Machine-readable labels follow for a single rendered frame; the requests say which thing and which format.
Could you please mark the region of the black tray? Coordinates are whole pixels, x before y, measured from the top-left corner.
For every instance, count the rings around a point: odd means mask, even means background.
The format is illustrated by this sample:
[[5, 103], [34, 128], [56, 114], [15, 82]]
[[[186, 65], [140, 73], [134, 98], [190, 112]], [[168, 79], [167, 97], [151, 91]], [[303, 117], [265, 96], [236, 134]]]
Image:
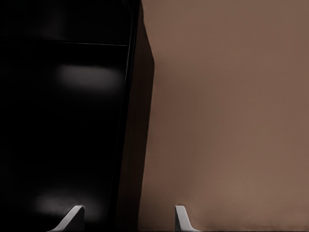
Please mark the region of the black tray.
[[111, 225], [141, 0], [0, 0], [0, 232]]

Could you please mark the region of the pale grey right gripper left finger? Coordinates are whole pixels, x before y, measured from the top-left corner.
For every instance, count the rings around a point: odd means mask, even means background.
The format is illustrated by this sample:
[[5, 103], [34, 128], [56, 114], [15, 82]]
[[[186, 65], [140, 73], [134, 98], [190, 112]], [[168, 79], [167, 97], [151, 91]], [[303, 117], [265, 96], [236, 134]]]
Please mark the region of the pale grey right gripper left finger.
[[85, 207], [74, 206], [51, 232], [83, 232], [85, 225]]

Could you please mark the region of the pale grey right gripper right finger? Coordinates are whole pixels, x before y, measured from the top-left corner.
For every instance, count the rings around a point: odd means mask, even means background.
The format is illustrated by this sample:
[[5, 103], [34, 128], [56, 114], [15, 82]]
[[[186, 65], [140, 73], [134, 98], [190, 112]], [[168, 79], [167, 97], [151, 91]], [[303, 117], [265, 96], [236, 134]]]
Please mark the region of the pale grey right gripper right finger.
[[189, 220], [185, 206], [175, 206], [175, 231], [176, 232], [198, 232], [199, 230], [193, 228]]

